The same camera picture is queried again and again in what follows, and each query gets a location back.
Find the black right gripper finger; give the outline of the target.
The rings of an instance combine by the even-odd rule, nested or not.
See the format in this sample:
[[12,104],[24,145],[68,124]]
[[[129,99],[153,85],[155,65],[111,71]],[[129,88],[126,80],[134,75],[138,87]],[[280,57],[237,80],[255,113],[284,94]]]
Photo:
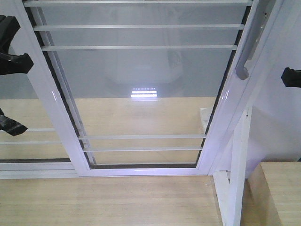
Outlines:
[[301,70],[286,67],[282,73],[281,80],[286,87],[301,88]]

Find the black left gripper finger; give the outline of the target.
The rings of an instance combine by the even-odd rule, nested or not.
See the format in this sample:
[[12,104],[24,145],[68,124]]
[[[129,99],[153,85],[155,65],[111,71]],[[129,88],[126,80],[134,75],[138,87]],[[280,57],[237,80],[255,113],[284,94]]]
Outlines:
[[10,44],[21,28],[15,16],[0,16],[0,74],[28,73],[33,61],[27,53],[12,55],[8,53]]
[[5,116],[2,109],[0,110],[0,130],[6,133],[17,136],[23,134],[28,128],[21,123]]

